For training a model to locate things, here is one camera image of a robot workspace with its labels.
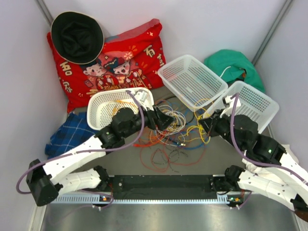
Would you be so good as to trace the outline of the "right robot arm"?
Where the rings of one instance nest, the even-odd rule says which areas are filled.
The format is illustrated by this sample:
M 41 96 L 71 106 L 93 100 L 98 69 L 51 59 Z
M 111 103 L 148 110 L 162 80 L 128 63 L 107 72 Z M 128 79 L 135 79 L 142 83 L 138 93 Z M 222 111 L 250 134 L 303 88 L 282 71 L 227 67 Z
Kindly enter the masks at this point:
M 245 168 L 231 166 L 225 171 L 225 186 L 261 194 L 293 211 L 304 221 L 308 219 L 308 172 L 292 157 L 291 152 L 271 137 L 258 132 L 258 124 L 246 115 L 231 119 L 217 110 L 202 117 L 199 124 L 209 136 L 220 136 L 238 147 L 245 155 Z

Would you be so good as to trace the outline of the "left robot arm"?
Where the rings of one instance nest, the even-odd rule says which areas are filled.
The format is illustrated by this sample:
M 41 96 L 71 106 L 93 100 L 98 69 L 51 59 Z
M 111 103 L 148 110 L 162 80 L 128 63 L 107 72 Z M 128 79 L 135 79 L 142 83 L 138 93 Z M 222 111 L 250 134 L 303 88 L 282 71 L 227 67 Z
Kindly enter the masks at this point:
M 136 132 L 141 133 L 144 128 L 164 131 L 173 122 L 174 118 L 157 106 L 142 109 L 141 114 L 124 107 L 116 112 L 108 126 L 81 145 L 46 163 L 34 160 L 29 165 L 26 183 L 36 205 L 47 205 L 62 194 L 83 189 L 106 190 L 109 176 L 103 167 L 78 173 L 74 171 L 92 160 L 120 150 L 125 145 L 125 138 Z

